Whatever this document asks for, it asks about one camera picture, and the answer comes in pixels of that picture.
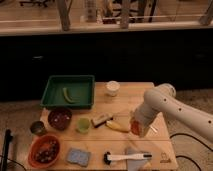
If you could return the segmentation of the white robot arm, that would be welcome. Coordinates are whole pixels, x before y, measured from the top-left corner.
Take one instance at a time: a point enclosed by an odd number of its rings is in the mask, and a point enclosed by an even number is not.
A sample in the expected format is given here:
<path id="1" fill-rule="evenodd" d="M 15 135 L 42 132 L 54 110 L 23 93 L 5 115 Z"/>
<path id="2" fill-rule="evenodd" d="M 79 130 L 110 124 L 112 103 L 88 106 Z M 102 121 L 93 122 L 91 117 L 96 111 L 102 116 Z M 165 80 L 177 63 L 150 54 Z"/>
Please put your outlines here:
<path id="1" fill-rule="evenodd" d="M 175 99 L 171 84 L 160 84 L 144 92 L 143 102 L 133 111 L 131 132 L 144 137 L 158 113 L 169 114 L 213 143 L 213 115 Z"/>

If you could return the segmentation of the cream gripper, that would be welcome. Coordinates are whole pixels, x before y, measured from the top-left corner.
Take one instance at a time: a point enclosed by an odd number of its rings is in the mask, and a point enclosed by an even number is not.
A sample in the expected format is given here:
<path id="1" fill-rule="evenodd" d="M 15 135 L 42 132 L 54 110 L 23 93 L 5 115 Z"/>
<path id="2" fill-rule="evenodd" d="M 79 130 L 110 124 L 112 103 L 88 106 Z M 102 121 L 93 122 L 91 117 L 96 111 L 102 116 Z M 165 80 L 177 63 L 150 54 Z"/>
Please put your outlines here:
<path id="1" fill-rule="evenodd" d="M 137 136 L 145 137 L 149 130 L 150 119 L 141 113 L 133 112 L 130 119 L 130 130 L 132 121 L 137 121 L 140 124 L 140 135 Z"/>

